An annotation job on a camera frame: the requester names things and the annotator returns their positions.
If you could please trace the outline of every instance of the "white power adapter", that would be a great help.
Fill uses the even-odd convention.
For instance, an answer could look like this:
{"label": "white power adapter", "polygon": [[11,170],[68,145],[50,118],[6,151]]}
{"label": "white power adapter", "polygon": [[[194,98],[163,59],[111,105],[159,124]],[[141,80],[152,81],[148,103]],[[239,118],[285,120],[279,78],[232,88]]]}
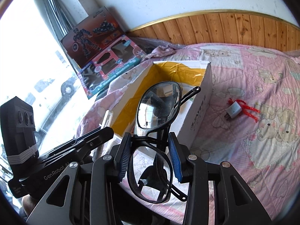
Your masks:
{"label": "white power adapter", "polygon": [[241,111],[241,106],[235,101],[230,107],[228,107],[226,110],[226,115],[224,116],[226,120],[230,118],[235,118]]}

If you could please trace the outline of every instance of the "wood plank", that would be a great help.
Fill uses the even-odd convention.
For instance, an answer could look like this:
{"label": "wood plank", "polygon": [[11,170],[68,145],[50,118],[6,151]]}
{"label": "wood plank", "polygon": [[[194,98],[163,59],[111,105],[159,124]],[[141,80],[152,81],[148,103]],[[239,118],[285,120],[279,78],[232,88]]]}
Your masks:
{"label": "wood plank", "polygon": [[253,46],[265,47],[265,27],[263,17],[250,15],[251,38]]}
{"label": "wood plank", "polygon": [[277,28],[277,44],[276,49],[281,52],[287,51],[287,24],[276,21]]}
{"label": "wood plank", "polygon": [[210,43],[208,28],[203,15],[190,16],[197,43]]}
{"label": "wood plank", "polygon": [[297,33],[296,28],[291,25],[287,26],[287,50],[293,51],[297,47]]}
{"label": "wood plank", "polygon": [[128,36],[131,37],[142,37],[142,38],[146,38],[146,35],[144,33],[144,31],[142,29],[137,30],[137,31],[132,31],[132,32],[127,32]]}
{"label": "wood plank", "polygon": [[276,20],[263,18],[265,27],[265,47],[276,49],[277,47],[277,28]]}
{"label": "wood plank", "polygon": [[238,44],[238,32],[234,13],[219,13],[219,16],[222,23],[225,43]]}
{"label": "wood plank", "polygon": [[204,15],[208,28],[209,37],[212,43],[224,43],[223,29],[218,13],[208,13]]}
{"label": "wood plank", "polygon": [[197,44],[193,27],[191,25],[189,17],[183,17],[176,19],[181,37],[185,45]]}
{"label": "wood plank", "polygon": [[296,35],[297,35],[297,46],[296,46],[296,50],[300,50],[300,30],[296,31]]}
{"label": "wood plank", "polygon": [[181,33],[175,19],[163,22],[172,43],[184,45]]}
{"label": "wood plank", "polygon": [[145,28],[142,28],[143,32],[145,33],[145,36],[147,38],[151,38],[151,39],[157,39],[157,36],[153,30],[153,28],[151,26],[147,26]]}
{"label": "wood plank", "polygon": [[171,42],[166,27],[163,23],[152,25],[152,29],[154,30],[158,39]]}
{"label": "wood plank", "polygon": [[236,28],[238,31],[238,43],[243,45],[252,45],[249,15],[236,13],[234,17]]}

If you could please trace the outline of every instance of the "red cord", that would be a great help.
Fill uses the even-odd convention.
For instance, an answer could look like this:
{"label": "red cord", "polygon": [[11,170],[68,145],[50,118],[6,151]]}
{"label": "red cord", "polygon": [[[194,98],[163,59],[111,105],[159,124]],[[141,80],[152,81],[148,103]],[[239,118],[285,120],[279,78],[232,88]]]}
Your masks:
{"label": "red cord", "polygon": [[[255,117],[254,115],[250,114],[249,112],[247,112],[245,109],[248,109],[248,110],[252,110],[254,112],[257,112],[257,113],[260,113],[260,110],[257,110],[255,109],[254,107],[250,107],[250,106],[247,106],[247,103],[243,100],[236,100],[236,102],[240,105],[240,107],[242,108],[242,112],[244,114],[246,114],[247,116],[253,118],[255,120],[255,122],[257,123],[257,120],[258,118]],[[227,102],[228,105],[232,105],[233,104],[233,100],[231,98],[229,98],[228,102]]]}

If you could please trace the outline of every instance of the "bed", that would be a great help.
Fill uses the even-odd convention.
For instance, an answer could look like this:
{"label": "bed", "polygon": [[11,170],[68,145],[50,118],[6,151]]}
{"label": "bed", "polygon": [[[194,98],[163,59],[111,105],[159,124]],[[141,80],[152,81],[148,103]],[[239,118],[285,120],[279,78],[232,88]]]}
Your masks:
{"label": "bed", "polygon": [[[274,218],[300,181],[299,28],[263,14],[204,11],[151,22],[128,35],[161,44],[136,71],[153,61],[211,62],[210,106],[190,151],[207,162],[232,163]],[[136,71],[129,71],[131,79],[121,81],[120,87],[112,86],[106,97],[95,102],[78,127],[78,136],[99,126],[105,111],[119,101],[126,84],[135,79]],[[258,122],[246,115],[226,121],[224,110],[229,98],[244,100],[260,110]],[[187,193],[187,184],[174,184]],[[132,194],[126,179],[121,185]],[[209,187],[213,224],[212,184]],[[143,204],[174,222],[183,221],[185,203],[173,196],[165,204]]]}

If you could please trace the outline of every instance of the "bedsheet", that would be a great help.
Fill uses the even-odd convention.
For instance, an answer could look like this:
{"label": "bedsheet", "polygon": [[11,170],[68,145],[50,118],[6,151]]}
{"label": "bedsheet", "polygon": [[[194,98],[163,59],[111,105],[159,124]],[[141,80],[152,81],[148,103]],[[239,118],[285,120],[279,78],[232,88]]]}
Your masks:
{"label": "bedsheet", "polygon": [[[300,182],[300,60],[255,46],[209,43],[177,50],[170,46],[158,47],[143,59],[134,74],[129,72],[130,80],[153,61],[179,60],[205,60],[212,66],[210,106],[191,153],[211,163],[229,161],[273,219]],[[105,98],[95,102],[78,127],[78,136],[99,126],[105,110],[118,102],[130,80],[120,79],[119,87],[112,86],[117,89],[110,89]],[[259,109],[258,122],[246,115],[226,121],[229,98],[244,100]],[[179,184],[177,179],[173,184],[187,194],[187,184]],[[126,179],[121,186],[133,195]],[[213,224],[212,183],[209,191],[209,223]],[[174,222],[183,221],[185,203],[173,195],[165,204],[141,203]]]}

